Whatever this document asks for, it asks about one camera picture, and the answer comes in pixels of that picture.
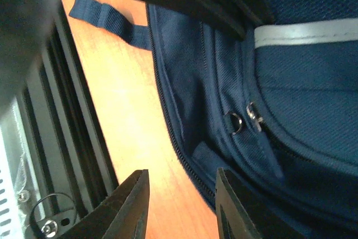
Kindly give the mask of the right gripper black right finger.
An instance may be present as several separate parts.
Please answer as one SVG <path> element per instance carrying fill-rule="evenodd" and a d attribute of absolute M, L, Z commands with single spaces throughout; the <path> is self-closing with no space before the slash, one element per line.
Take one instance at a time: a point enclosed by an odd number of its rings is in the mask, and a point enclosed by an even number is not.
<path fill-rule="evenodd" d="M 235 175 L 216 173 L 215 206 L 220 238 L 304 238 L 277 217 Z"/>

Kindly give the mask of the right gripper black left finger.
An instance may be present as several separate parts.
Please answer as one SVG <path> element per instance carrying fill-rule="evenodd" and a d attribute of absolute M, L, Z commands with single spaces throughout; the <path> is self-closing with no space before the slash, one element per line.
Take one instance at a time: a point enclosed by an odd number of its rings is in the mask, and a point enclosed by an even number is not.
<path fill-rule="evenodd" d="M 149 198 L 149 172 L 136 170 L 61 238 L 145 238 Z"/>

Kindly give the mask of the navy blue student backpack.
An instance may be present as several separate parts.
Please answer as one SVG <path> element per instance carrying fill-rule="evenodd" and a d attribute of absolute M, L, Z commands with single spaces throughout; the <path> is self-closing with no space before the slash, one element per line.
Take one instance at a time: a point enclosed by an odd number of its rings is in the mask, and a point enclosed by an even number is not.
<path fill-rule="evenodd" d="M 304 238 L 357 237 L 357 0 L 141 0 L 70 16 L 151 51 L 173 147 L 216 212 L 231 171 Z"/>

